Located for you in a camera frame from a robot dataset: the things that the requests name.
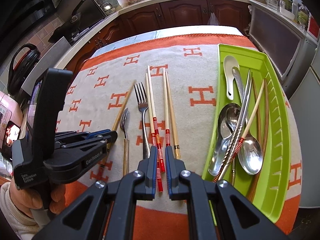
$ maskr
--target pink appliance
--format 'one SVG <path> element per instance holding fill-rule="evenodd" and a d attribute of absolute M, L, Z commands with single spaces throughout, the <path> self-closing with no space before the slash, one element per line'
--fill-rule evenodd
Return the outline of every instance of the pink appliance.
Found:
<path fill-rule="evenodd" d="M 0 151 L 6 159 L 12 158 L 11 145 L 20 135 L 23 115 L 19 104 L 0 91 Z"/>

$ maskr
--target fork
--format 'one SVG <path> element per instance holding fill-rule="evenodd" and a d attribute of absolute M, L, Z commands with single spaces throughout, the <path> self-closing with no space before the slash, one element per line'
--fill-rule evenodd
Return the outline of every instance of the fork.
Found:
<path fill-rule="evenodd" d="M 134 91 L 136 92 L 138 108 L 141 112 L 141 121 L 142 121 L 142 135 L 143 135 L 143 159 L 150 157 L 150 147 L 148 143 L 146 124 L 144 122 L 144 118 L 146 115 L 146 110 L 148 109 L 148 101 L 146 91 L 144 90 L 144 86 L 141 83 L 134 85 Z"/>

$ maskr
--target green plastic cutlery tray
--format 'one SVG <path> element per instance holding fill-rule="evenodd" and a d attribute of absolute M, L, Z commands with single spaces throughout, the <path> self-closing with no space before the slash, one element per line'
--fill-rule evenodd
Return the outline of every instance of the green plastic cutlery tray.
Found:
<path fill-rule="evenodd" d="M 238 60 L 244 86 L 249 69 L 252 71 L 257 92 L 259 92 L 264 78 L 267 79 L 269 94 L 268 143 L 253 204 L 273 223 L 275 223 L 280 217 L 289 182 L 291 142 L 288 114 L 283 92 L 275 70 L 273 69 L 273 66 L 266 54 L 237 46 L 225 44 L 218 45 L 218 57 L 220 64 L 218 72 L 218 95 L 212 139 L 202 178 L 206 180 L 213 179 L 212 175 L 208 172 L 208 166 L 217 140 L 218 117 L 221 109 L 231 102 L 226 95 L 227 85 L 223 68 L 223 60 L 227 55 L 232 55 Z M 241 105 L 240 96 L 235 82 L 233 87 L 234 100 L 232 102 Z M 252 90 L 250 95 L 249 116 L 253 110 L 254 104 L 255 99 Z M 261 134 L 263 137 L 265 122 L 264 93 L 261 98 L 259 108 L 261 113 Z M 250 127 L 250 132 L 255 138 L 257 137 L 256 118 Z M 231 168 L 229 167 L 224 179 L 229 180 L 230 171 Z M 246 196 L 252 179 L 253 176 L 247 174 L 242 169 L 238 158 L 236 158 L 235 188 Z"/>

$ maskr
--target white bowl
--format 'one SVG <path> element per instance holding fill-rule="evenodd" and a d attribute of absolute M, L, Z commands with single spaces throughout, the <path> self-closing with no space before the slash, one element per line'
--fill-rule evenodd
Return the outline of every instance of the white bowl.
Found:
<path fill-rule="evenodd" d="M 281 13 L 284 17 L 288 18 L 289 20 L 292 20 L 292 21 L 294 20 L 294 14 L 291 13 L 291 12 L 289 12 L 288 10 L 282 8 L 282 7 L 280 7 L 280 13 Z"/>

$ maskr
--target tablecloth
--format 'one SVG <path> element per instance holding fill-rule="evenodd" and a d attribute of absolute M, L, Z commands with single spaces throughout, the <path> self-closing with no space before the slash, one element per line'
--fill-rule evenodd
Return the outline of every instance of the tablecloth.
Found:
<path fill-rule="evenodd" d="M 162 145 L 165 146 L 164 103 L 161 68 L 169 73 L 172 100 L 176 114 L 181 159 L 186 168 L 202 174 L 212 136 L 217 95 L 218 50 L 224 43 L 254 48 L 245 37 L 224 34 L 190 34 L 145 41 L 89 59 L 69 88 L 63 111 L 59 113 L 57 131 L 96 131 L 111 128 L 121 103 L 134 79 L 145 83 L 150 65 L 156 114 Z M 301 150 L 299 136 L 288 100 L 286 105 L 291 132 L 291 173 L 284 208 L 276 223 L 285 233 L 292 229 L 301 192 Z M 129 169 L 134 171 L 142 159 L 142 125 L 135 94 L 127 107 L 127 134 L 130 140 Z M 146 116 L 147 133 L 149 121 Z M 111 150 L 103 179 L 122 177 L 124 135 Z M 67 204 L 95 182 L 98 165 L 78 181 L 67 185 Z M 173 202 L 162 175 L 163 193 L 153 201 L 138 201 L 134 239 L 187 239 L 188 219 L 184 202 Z"/>

